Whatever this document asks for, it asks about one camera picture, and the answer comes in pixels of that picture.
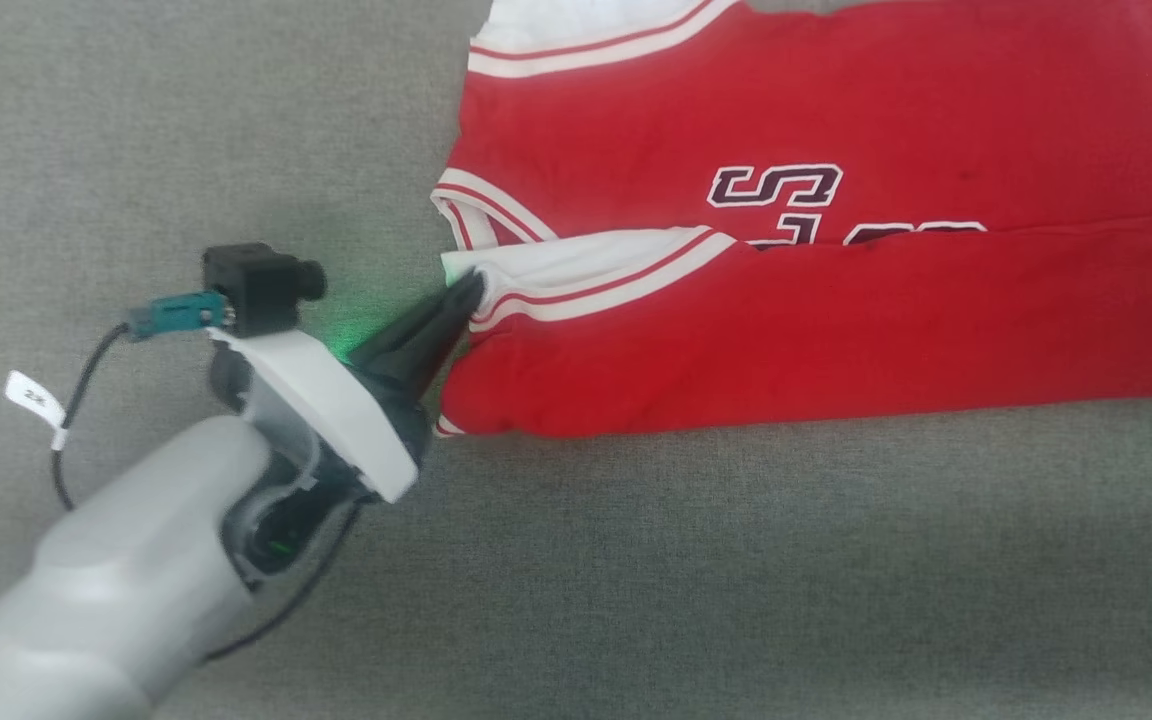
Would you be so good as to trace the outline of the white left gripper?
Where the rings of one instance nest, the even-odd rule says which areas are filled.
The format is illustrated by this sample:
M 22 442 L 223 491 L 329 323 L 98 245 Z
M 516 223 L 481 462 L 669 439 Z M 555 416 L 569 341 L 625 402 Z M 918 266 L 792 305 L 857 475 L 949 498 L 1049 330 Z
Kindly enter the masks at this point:
M 460 343 L 484 293 L 480 274 L 468 272 L 349 351 L 357 372 L 391 377 L 412 397 L 361 382 L 302 331 L 247 340 L 209 331 L 211 341 L 247 361 L 251 386 L 242 414 L 206 420 L 206 437 L 219 444 L 221 457 L 237 462 L 248 483 L 256 482 L 273 450 L 289 452 L 301 487 L 312 486 L 321 448 L 328 447 L 355 473 L 357 486 L 397 503 L 419 479 L 431 438 L 429 414 L 417 397 Z

